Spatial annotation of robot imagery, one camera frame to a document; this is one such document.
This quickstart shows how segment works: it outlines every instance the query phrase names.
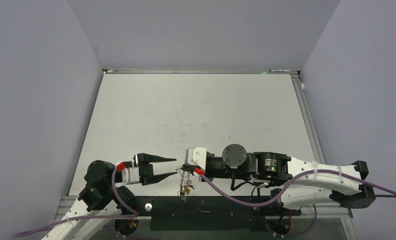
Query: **metal frame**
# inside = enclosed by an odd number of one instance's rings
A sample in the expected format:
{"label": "metal frame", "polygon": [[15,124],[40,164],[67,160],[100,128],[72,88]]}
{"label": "metal frame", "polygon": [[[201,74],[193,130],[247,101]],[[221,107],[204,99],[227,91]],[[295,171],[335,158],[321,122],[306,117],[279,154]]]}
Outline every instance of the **metal frame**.
{"label": "metal frame", "polygon": [[[256,70],[141,70],[141,69],[104,69],[104,74],[262,74],[261,71]],[[313,124],[310,115],[309,107],[307,105],[304,90],[300,80],[298,71],[291,72],[267,72],[267,74],[290,74],[292,84],[295,89],[296,97],[299,107],[301,109],[302,118],[307,129],[308,138],[317,162],[326,164],[323,156],[322,148],[319,138],[316,133],[316,128]],[[60,200],[55,220],[61,219],[64,214],[70,209],[75,202],[75,196],[63,196]],[[301,208],[302,215],[297,218],[313,218],[314,210],[312,206],[305,206]],[[340,218],[347,240],[357,240],[357,235],[353,226],[351,218],[353,214],[350,209],[340,207],[339,204],[319,204],[317,205],[318,218]],[[139,217],[139,219],[150,219],[149,216]]]}

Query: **white tabletop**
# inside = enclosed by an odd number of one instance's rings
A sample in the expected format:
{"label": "white tabletop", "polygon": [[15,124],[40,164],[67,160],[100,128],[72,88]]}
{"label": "white tabletop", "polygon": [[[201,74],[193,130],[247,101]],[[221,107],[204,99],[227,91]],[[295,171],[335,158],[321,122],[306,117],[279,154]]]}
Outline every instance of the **white tabletop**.
{"label": "white tabletop", "polygon": [[[155,164],[158,174],[181,166],[187,148],[205,147],[221,156],[233,143],[249,153],[314,161],[289,74],[105,74],[69,195],[85,187],[83,177],[95,160],[130,161],[138,153],[177,159]],[[219,195],[192,180],[192,196]],[[176,174],[157,184],[128,187],[137,196],[176,196],[179,181]],[[230,191],[230,182],[214,180],[230,195],[251,193],[247,184]]]}

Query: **cable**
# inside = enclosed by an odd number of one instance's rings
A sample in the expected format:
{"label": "cable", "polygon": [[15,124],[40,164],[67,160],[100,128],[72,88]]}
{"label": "cable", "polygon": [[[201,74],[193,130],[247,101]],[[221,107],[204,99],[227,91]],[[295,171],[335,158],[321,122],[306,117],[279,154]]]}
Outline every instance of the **cable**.
{"label": "cable", "polygon": [[[274,203],[277,199],[279,199],[281,197],[282,194],[284,194],[284,192],[291,186],[291,184],[293,184],[295,182],[295,180],[297,180],[298,178],[307,175],[307,174],[312,174],[314,173],[314,170],[308,170],[308,171],[303,171],[299,174],[297,174],[296,176],[294,176],[291,180],[289,180],[285,186],[280,190],[280,192],[274,196],[272,199],[265,201],[265,202],[261,202],[261,203],[249,203],[249,202],[245,202],[245,201],[241,201],[238,200],[234,197],[229,196],[227,193],[225,193],[224,191],[222,191],[220,188],[218,188],[216,185],[214,185],[214,183],[212,183],[204,174],[200,174],[201,178],[204,179],[204,181],[206,181],[216,192],[218,192],[220,195],[222,195],[223,197],[227,198],[228,200],[243,205],[243,206],[247,206],[247,207],[264,207],[264,206],[268,206],[271,205],[272,203]],[[338,171],[334,171],[334,170],[327,170],[327,169],[318,169],[317,170],[318,173],[329,173],[329,174],[335,174],[335,175],[339,175],[340,172]],[[365,180],[361,180],[357,177],[345,174],[345,173],[341,173],[341,176],[347,179],[351,179],[357,182],[360,182],[362,184],[366,184],[369,186],[372,186],[374,188],[380,189],[382,191],[385,191],[387,193],[393,194],[395,195],[396,198],[396,191],[390,190],[388,188],[385,188],[383,186],[379,186],[377,184],[365,181]]]}
{"label": "cable", "polygon": [[249,182],[249,181],[244,181],[244,182],[239,183],[239,184],[236,185],[236,186],[233,186],[233,190],[232,190],[232,191],[235,191],[235,190],[239,189],[240,187],[242,187],[242,186],[245,185],[245,184],[250,184],[250,185],[254,186],[251,182]]}
{"label": "cable", "polygon": [[388,194],[375,194],[376,198],[396,198],[396,195],[388,195]]}
{"label": "cable", "polygon": [[59,224],[67,223],[68,221],[75,221],[75,220],[81,220],[81,219],[126,219],[126,218],[134,218],[134,217],[136,217],[136,215],[74,216],[74,217],[69,217],[69,218],[66,218],[63,220],[59,220],[59,221],[50,223],[50,224],[42,226],[40,228],[18,232],[15,234],[15,236],[17,238],[19,238],[19,237],[25,237],[25,236],[28,236],[31,234],[35,234],[37,232],[47,231],[47,230],[49,230],[49,228],[52,228]]}
{"label": "cable", "polygon": [[139,213],[135,210],[133,210],[131,207],[129,207],[120,197],[119,192],[117,191],[116,188],[116,173],[117,173],[117,167],[114,168],[114,170],[112,171],[112,175],[111,175],[111,185],[112,185],[112,191],[114,192],[115,198],[118,200],[118,202],[127,210],[129,210],[129,212],[131,212],[132,214],[138,216]]}
{"label": "cable", "polygon": [[251,191],[251,201],[253,200],[253,194],[254,194],[254,191],[256,190],[257,187],[258,187],[258,186],[255,186],[255,187],[252,189],[252,191]]}
{"label": "cable", "polygon": [[313,221],[311,222],[310,226],[308,226],[306,230],[300,231],[300,232],[297,232],[297,233],[287,234],[287,235],[284,235],[283,237],[284,237],[284,238],[290,238],[290,237],[296,237],[296,236],[299,236],[299,235],[303,235],[303,234],[308,233],[308,232],[316,225],[316,222],[317,222],[317,209],[316,209],[316,205],[313,204],[313,208],[314,208],[314,218],[313,218]]}
{"label": "cable", "polygon": [[42,232],[42,231],[47,231],[49,228],[54,227],[56,225],[66,223],[67,221],[73,221],[73,220],[81,220],[81,219],[125,219],[125,218],[134,218],[139,215],[139,213],[132,208],[130,208],[120,197],[117,188],[116,188],[116,172],[117,168],[112,171],[111,175],[111,185],[112,185],[112,191],[114,192],[115,198],[120,202],[120,204],[125,207],[127,210],[129,210],[131,213],[134,215],[101,215],[101,216],[75,216],[75,217],[69,217],[60,221],[56,221],[53,223],[50,223],[48,225],[42,226],[40,228],[36,228],[33,230],[28,230],[28,231],[22,231],[18,232],[15,234],[16,237],[25,237],[37,232]]}
{"label": "cable", "polygon": [[291,227],[292,227],[292,221],[291,221],[291,219],[292,219],[292,211],[289,211],[288,223],[290,223],[290,224],[291,224]]}

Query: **lavender wall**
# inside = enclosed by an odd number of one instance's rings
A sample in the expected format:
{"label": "lavender wall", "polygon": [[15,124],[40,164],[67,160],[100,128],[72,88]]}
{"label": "lavender wall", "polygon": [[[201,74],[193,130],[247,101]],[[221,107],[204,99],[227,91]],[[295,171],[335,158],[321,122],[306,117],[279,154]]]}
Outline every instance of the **lavender wall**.
{"label": "lavender wall", "polygon": [[[396,190],[396,1],[342,0],[301,78],[326,162]],[[396,240],[396,199],[353,213],[360,240]]]}
{"label": "lavender wall", "polygon": [[52,222],[101,78],[65,0],[0,1],[0,240]]}

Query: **screw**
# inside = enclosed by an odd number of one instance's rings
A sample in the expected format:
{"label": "screw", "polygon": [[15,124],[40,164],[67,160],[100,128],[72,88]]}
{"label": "screw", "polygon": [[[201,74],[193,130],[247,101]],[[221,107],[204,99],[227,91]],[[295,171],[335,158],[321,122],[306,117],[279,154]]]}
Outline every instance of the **screw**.
{"label": "screw", "polygon": [[145,211],[149,212],[151,209],[153,209],[153,205],[151,203],[145,204]]}

